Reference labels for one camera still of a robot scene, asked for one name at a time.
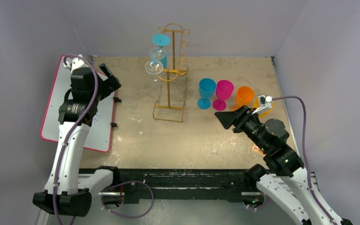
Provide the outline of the orange plastic wine glass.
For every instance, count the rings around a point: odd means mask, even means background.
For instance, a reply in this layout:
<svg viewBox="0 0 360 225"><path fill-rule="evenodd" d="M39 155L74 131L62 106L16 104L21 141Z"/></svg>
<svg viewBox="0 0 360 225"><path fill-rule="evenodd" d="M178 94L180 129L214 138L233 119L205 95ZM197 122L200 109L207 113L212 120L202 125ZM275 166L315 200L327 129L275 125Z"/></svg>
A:
<svg viewBox="0 0 360 225"><path fill-rule="evenodd" d="M231 111L237 110L243 105L250 105L255 97L255 92L248 86L241 86L237 89L235 95L235 105L231 107Z"/></svg>

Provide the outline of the magenta plastic wine glass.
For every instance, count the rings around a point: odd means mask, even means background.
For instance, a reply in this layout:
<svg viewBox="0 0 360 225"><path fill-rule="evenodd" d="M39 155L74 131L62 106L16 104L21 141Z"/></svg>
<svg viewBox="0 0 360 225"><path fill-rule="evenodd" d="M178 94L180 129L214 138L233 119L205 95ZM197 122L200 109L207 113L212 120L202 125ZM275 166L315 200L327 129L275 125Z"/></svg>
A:
<svg viewBox="0 0 360 225"><path fill-rule="evenodd" d="M229 80L220 80L216 86L216 97L212 106L216 111L226 109L226 100L229 99L234 91L234 84Z"/></svg>

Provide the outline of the clear wine glass front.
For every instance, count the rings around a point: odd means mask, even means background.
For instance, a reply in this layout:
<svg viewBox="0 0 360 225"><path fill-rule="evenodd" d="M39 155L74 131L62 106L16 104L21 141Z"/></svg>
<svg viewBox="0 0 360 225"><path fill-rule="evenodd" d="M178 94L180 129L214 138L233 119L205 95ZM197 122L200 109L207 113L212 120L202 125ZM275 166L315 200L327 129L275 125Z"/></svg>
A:
<svg viewBox="0 0 360 225"><path fill-rule="evenodd" d="M164 66L159 60L150 60L145 64L145 70L152 78L151 92L156 101L161 98L162 81L159 79L158 75L163 69Z"/></svg>

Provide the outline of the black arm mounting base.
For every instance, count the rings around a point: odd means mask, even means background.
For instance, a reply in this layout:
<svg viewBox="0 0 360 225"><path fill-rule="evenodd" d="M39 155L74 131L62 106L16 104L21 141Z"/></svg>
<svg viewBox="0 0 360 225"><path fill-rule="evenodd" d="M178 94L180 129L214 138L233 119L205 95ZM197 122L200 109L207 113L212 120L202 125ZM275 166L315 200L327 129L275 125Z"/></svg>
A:
<svg viewBox="0 0 360 225"><path fill-rule="evenodd" d="M223 200L258 208L267 197L246 169L117 169L114 183L99 195L107 204L141 199Z"/></svg>

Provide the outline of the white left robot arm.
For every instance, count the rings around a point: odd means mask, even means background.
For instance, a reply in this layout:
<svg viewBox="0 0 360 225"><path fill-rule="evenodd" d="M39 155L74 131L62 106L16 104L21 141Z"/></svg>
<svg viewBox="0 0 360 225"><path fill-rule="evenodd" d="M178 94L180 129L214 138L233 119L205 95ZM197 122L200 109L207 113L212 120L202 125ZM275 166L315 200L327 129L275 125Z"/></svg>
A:
<svg viewBox="0 0 360 225"><path fill-rule="evenodd" d="M82 151L98 103L121 87L106 64L100 64L99 68L107 78L98 78L96 98L80 122L77 120L94 93L94 75L86 65L71 71L71 87L59 107L59 142L51 175L43 192L35 193L32 199L35 206L49 214L84 217L92 198L102 189L114 192L121 186L119 169L115 166L100 166L84 181L78 179Z"/></svg>

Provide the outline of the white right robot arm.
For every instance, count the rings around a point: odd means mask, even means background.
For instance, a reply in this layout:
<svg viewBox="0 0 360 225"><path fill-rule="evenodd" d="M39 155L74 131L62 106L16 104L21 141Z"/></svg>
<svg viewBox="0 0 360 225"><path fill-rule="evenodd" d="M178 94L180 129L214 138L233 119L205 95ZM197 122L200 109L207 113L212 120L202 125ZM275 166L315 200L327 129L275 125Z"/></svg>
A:
<svg viewBox="0 0 360 225"><path fill-rule="evenodd" d="M215 112L224 129L245 133L265 154L268 169L256 164L246 171L244 184L251 191L260 190L273 200L298 225L350 225L340 217L312 186L310 172L301 157L287 143L289 133L282 121L261 123L252 108Z"/></svg>

